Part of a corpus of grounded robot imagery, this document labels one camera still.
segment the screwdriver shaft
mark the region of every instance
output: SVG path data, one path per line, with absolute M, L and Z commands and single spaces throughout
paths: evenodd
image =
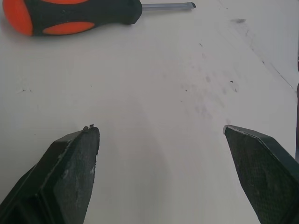
M 167 4 L 142 4 L 143 11 L 156 11 L 156 10 L 180 10 L 196 8 L 193 2 L 186 3 L 167 3 Z

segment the orange and black screwdriver handle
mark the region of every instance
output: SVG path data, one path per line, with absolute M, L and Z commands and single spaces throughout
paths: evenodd
M 9 23 L 25 35 L 69 35 L 107 23 L 134 24 L 139 0 L 3 0 Z

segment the white table surface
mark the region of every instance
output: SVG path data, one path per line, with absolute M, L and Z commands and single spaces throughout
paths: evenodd
M 299 2 L 195 4 L 58 38 L 22 36 L 0 12 L 0 201 L 50 143 L 95 124 L 85 224 L 259 223 L 222 129 L 294 156 Z

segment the screwdriver handle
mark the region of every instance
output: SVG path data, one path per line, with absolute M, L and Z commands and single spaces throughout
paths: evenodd
M 3 0 L 9 23 L 25 35 L 69 35 L 108 23 L 134 24 L 139 0 Z

